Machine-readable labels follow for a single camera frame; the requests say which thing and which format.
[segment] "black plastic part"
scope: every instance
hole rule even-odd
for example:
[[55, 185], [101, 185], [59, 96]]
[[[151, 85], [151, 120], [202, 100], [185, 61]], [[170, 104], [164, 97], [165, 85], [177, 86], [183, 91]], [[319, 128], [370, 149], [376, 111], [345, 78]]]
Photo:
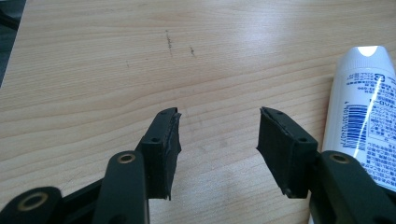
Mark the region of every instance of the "black plastic part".
[[181, 151], [178, 136], [180, 116], [177, 108], [158, 113], [136, 148], [145, 160], [150, 199], [171, 199], [177, 156]]
[[334, 209], [329, 201], [329, 196], [325, 191], [320, 176], [318, 175], [317, 162], [312, 164], [309, 169], [309, 188], [311, 190], [311, 199], [309, 201], [309, 210], [315, 224], [335, 223], [336, 217]]
[[18, 28], [20, 27], [20, 21], [8, 16], [2, 10], [0, 10], [0, 24], [15, 31], [18, 31]]
[[62, 195], [54, 187], [31, 189], [15, 197], [0, 213], [1, 224], [52, 224], [62, 220]]
[[288, 115], [262, 107], [257, 149], [282, 193], [306, 198], [307, 164], [316, 159], [318, 142]]
[[384, 192], [388, 195], [388, 197], [396, 207], [396, 192], [390, 189], [385, 189], [385, 188], [381, 188], [381, 189], [384, 190]]
[[140, 152], [124, 151], [110, 159], [92, 223], [149, 223], [145, 167]]
[[64, 197], [64, 224], [91, 222], [101, 185], [102, 179]]
[[[312, 207], [323, 205], [315, 202], [310, 206], [316, 224], [396, 223], [396, 207], [353, 157], [336, 151], [323, 152], [318, 160], [318, 176], [333, 208], [335, 222], [323, 217], [329, 208]], [[312, 195], [314, 200], [320, 196], [315, 188]]]

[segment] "wood grain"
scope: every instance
hole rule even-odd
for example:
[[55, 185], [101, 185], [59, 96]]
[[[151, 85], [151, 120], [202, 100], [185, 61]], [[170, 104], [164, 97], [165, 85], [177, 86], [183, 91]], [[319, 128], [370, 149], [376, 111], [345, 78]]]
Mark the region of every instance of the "wood grain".
[[177, 106], [173, 197], [151, 223], [305, 223], [255, 149], [259, 108], [321, 142], [336, 61], [363, 45], [396, 59], [395, 1], [28, 0], [0, 90], [0, 206], [101, 178]]

